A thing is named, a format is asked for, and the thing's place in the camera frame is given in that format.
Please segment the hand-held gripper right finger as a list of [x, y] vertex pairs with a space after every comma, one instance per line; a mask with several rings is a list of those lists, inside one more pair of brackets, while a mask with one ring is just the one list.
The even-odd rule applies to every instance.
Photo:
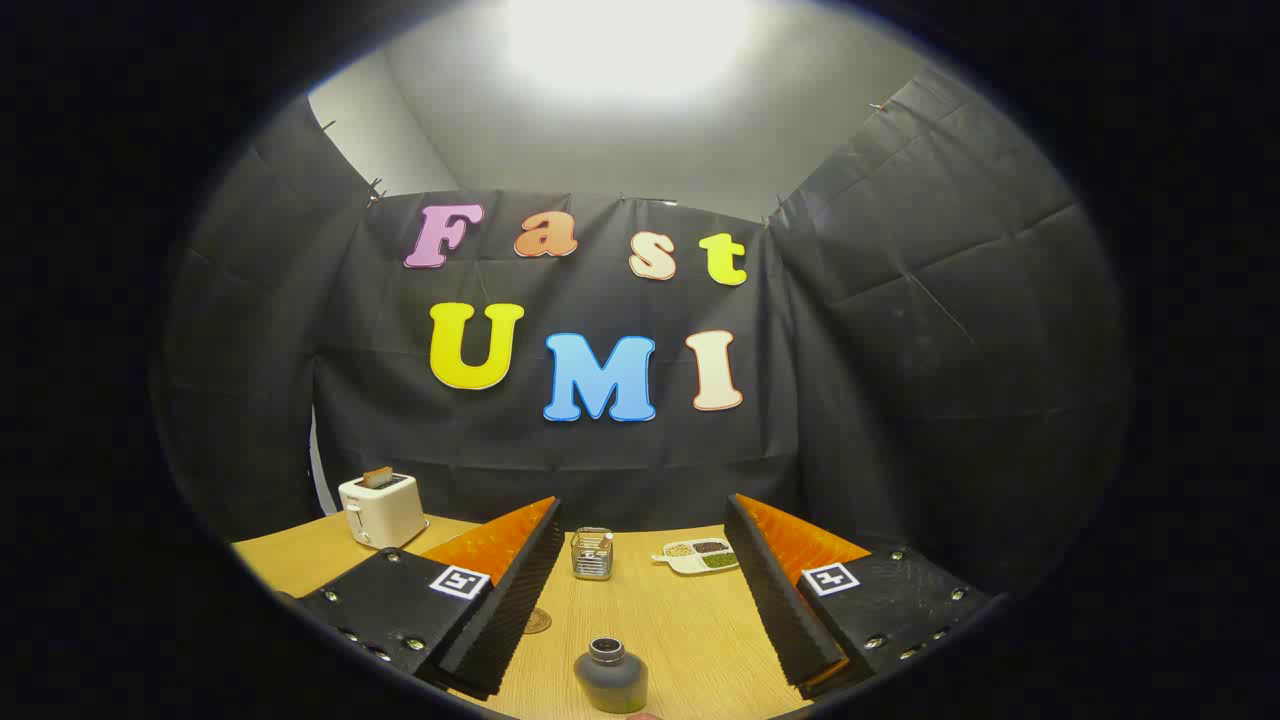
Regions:
[[991, 603], [909, 544], [846, 539], [745, 495], [728, 497], [724, 534], [783, 675], [804, 700], [914, 664]]

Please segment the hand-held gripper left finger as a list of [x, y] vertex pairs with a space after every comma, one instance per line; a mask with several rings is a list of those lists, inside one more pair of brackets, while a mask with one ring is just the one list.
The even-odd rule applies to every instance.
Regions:
[[486, 700], [563, 547], [559, 512], [547, 497], [422, 553], [379, 550], [298, 607], [385, 665]]

